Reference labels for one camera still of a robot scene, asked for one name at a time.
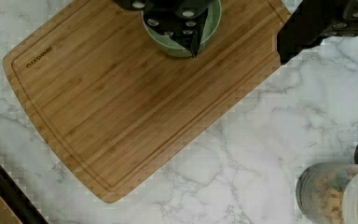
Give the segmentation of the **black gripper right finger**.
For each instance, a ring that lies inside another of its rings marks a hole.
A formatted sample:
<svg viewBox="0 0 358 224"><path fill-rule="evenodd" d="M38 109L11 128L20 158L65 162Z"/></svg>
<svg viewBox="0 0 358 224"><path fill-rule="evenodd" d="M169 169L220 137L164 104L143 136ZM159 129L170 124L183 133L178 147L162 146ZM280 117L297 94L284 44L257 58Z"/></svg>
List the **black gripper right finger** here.
<svg viewBox="0 0 358 224"><path fill-rule="evenodd" d="M358 36L358 0L302 0L277 34L281 65L331 36Z"/></svg>

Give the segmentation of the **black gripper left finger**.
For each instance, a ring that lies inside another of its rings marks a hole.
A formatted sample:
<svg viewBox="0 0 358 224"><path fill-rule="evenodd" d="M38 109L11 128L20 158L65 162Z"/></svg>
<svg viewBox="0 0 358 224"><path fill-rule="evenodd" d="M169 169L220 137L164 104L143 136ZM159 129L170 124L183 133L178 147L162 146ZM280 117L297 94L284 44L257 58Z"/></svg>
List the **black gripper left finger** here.
<svg viewBox="0 0 358 224"><path fill-rule="evenodd" d="M142 11L145 25L167 36L190 52L199 54L203 30L213 0L113 0L128 11Z"/></svg>

